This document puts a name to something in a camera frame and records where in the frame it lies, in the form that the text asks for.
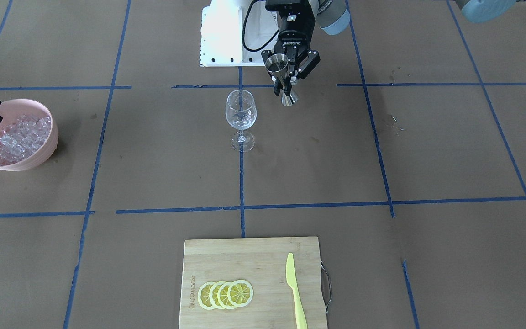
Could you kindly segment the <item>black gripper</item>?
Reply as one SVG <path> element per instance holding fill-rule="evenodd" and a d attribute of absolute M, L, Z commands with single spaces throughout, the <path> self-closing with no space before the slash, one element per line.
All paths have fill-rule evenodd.
<path fill-rule="evenodd" d="M 274 93 L 285 96 L 286 93 L 286 56 L 290 61 L 290 83 L 308 77 L 319 64 L 320 53 L 310 49 L 311 38 L 316 19 L 307 13 L 280 13 L 279 33 L 276 41 L 276 53 L 261 51 L 267 73 L 275 79 Z"/>

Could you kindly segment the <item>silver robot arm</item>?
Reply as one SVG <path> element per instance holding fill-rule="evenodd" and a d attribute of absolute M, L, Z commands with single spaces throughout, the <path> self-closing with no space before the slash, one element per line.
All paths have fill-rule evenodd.
<path fill-rule="evenodd" d="M 266 0 L 265 10 L 279 15 L 272 50 L 261 51 L 263 64 L 274 81 L 274 94 L 295 101 L 293 86 L 306 79 L 320 62 L 311 48 L 314 29 L 338 35 L 351 15 L 344 0 Z"/>

